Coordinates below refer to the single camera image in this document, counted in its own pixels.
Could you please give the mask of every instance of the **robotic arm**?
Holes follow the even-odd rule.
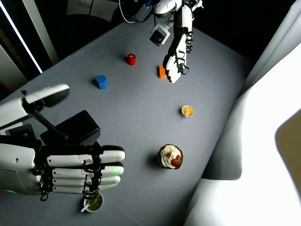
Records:
[[[169,16],[164,24],[157,23],[151,32],[150,40],[157,46],[164,45],[170,36],[168,31],[174,25],[174,40],[163,61],[167,78],[175,83],[181,75],[187,74],[187,53],[192,51],[192,12],[201,7],[202,0],[160,0],[154,8],[158,18]]]
[[[68,134],[49,123],[38,110],[51,107],[67,97],[69,87],[59,85],[0,105],[0,127],[32,116],[63,139]],[[116,186],[124,168],[119,161],[125,151],[118,146],[58,145],[42,146],[36,139],[0,136],[0,189],[37,195],[48,193],[83,194],[86,199]]]

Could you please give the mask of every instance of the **cupcake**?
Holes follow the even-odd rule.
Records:
[[[158,151],[157,160],[162,167],[177,170],[183,162],[183,153],[177,146],[164,145]]]

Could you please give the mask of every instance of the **red cylinder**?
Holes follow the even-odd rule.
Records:
[[[129,65],[135,65],[135,64],[136,64],[136,56],[135,56],[135,54],[130,53],[130,54],[127,56],[127,63],[128,63]]]

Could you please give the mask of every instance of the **blue block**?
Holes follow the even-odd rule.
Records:
[[[99,89],[106,89],[108,87],[108,80],[103,75],[96,77],[96,83]]]

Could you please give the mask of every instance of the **gray table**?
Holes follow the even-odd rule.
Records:
[[[45,71],[6,98],[26,89],[66,83],[69,97],[42,113],[54,124],[86,109],[101,128],[102,145],[119,145],[126,152],[120,184],[102,192],[104,206],[96,214],[82,214],[82,196],[51,193],[40,197],[0,192],[0,225],[177,225],[216,145],[250,62],[194,29],[190,72],[177,83],[157,77],[157,66],[172,41],[160,48],[149,41],[153,22],[123,23]],[[129,66],[125,56],[137,56]],[[107,90],[93,83],[105,75]],[[191,105],[195,115],[180,115]],[[31,119],[36,135],[45,128]],[[164,144],[183,150],[180,169],[167,170],[154,161]]]

